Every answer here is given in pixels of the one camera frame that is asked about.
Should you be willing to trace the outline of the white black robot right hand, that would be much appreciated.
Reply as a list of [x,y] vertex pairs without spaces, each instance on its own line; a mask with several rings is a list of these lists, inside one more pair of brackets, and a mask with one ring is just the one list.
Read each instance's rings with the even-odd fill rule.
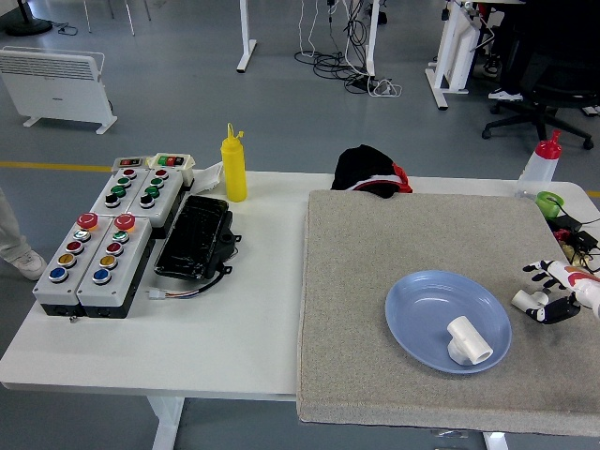
[[569,291],[567,296],[552,302],[544,292],[528,295],[520,291],[524,294],[521,300],[518,300],[516,294],[512,300],[513,305],[536,322],[543,324],[562,322],[578,315],[582,307],[590,309],[593,316],[599,318],[598,277],[559,261],[534,262],[524,266],[523,271],[538,271],[538,274],[532,277],[533,281],[550,277],[550,280],[544,283],[545,289],[558,285],[560,289]]

